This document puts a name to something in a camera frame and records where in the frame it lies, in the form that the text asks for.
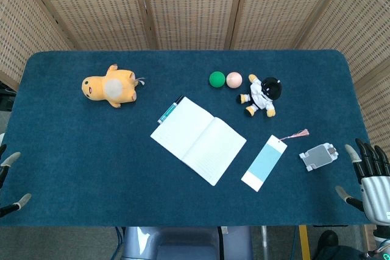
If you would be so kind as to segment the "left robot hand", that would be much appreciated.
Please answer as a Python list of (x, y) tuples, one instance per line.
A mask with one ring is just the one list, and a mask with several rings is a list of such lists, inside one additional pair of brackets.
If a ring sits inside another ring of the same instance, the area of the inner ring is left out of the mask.
[[(8, 156), (2, 163), (1, 163), (1, 188), (4, 185), (5, 179), (7, 178), (9, 169), (12, 167), (14, 162), (18, 160), (20, 157), (20, 152), (15, 152)], [(1, 207), (1, 217), (5, 217), (6, 215), (13, 213), (15, 211), (19, 211), (22, 209), (32, 198), (31, 193), (27, 193), (23, 195), (17, 202), (11, 203), (7, 206)]]

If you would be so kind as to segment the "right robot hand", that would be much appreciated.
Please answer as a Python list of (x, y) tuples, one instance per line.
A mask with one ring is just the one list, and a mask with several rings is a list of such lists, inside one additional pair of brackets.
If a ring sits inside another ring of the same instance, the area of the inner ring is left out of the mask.
[(344, 202), (365, 213), (367, 219), (380, 226), (389, 225), (389, 159), (380, 146), (355, 140), (359, 152), (346, 144), (360, 186), (362, 199), (352, 197), (341, 186), (337, 194)]

